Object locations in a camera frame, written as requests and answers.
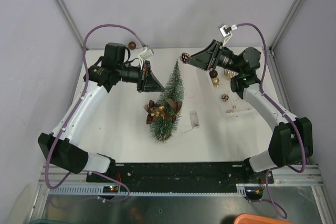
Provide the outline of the brown ribbon bow ornaments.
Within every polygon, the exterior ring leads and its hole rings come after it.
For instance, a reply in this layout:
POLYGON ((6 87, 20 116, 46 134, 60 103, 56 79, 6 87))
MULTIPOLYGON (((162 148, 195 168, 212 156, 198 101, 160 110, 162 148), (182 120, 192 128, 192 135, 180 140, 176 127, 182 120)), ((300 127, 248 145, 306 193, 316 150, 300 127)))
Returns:
POLYGON ((175 123, 182 108, 182 102, 174 102, 170 98, 166 99, 165 102, 168 106, 155 103, 153 100, 150 100, 149 103, 144 106, 145 111, 148 113, 146 117, 147 125, 157 122, 159 118, 175 123))

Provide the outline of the white perforated plastic basket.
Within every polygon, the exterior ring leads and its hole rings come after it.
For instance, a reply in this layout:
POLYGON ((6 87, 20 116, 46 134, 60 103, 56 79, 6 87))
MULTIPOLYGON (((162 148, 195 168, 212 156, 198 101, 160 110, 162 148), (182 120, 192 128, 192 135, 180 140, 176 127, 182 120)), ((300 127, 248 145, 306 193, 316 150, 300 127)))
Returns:
POLYGON ((237 93, 231 90, 230 80, 224 76, 224 70, 218 72, 217 78, 219 79, 218 87, 213 86, 211 77, 209 77, 209 82, 215 102, 224 116, 238 117, 254 111, 253 107, 249 103, 242 100, 237 93), (221 100, 222 94, 229 95, 229 100, 227 102, 223 102, 221 100))

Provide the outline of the small green bottlebrush christmas tree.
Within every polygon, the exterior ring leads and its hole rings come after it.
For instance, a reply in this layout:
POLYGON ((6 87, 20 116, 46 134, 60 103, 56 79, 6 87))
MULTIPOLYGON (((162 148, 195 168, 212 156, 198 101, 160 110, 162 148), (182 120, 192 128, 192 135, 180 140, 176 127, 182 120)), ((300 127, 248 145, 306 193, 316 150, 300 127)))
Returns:
POLYGON ((177 130, 184 101, 184 84, 178 61, 160 93, 154 107, 160 112, 150 125, 150 133, 157 142, 170 139, 177 130))

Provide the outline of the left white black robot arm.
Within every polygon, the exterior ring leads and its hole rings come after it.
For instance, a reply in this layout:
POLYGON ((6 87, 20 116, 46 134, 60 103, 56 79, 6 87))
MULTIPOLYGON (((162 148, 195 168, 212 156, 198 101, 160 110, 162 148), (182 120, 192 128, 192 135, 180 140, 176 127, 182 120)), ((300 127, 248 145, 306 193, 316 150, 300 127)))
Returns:
POLYGON ((138 92, 164 90, 151 70, 148 58, 153 54, 153 50, 145 46, 138 55, 139 65, 132 66, 132 61, 125 58, 130 55, 125 45, 106 44, 104 55, 85 70, 82 87, 65 116, 51 133, 41 133, 38 138, 50 164, 73 174, 98 172, 105 182, 115 178, 116 169, 111 166, 111 158, 81 149, 80 141, 94 111, 118 82, 134 83, 138 92))

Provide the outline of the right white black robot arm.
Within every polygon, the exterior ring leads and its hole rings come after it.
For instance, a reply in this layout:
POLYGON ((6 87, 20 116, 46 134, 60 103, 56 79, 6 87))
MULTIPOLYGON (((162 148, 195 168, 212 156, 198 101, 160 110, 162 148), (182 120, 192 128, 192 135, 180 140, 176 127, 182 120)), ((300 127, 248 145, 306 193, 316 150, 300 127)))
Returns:
POLYGON ((313 153, 310 120, 287 111, 262 89, 256 73, 260 68, 260 57, 261 52, 256 48, 248 47, 236 55, 213 40, 202 51, 183 59, 184 63, 204 71, 215 71, 216 67, 220 67, 236 72, 237 75, 230 81, 232 92, 249 103, 271 128, 268 149, 244 161, 242 176, 249 183, 259 179, 263 171, 291 167, 295 162, 304 162, 313 153))

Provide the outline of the clear light string battery box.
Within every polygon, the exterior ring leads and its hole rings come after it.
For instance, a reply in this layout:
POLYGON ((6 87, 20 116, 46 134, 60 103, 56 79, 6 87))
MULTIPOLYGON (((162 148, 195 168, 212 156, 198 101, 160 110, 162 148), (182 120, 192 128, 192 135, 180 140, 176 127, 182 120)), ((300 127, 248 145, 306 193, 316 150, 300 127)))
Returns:
POLYGON ((199 128, 199 119, 198 119, 198 114, 196 111, 191 111, 190 112, 190 120, 191 120, 191 127, 192 129, 197 129, 199 128))

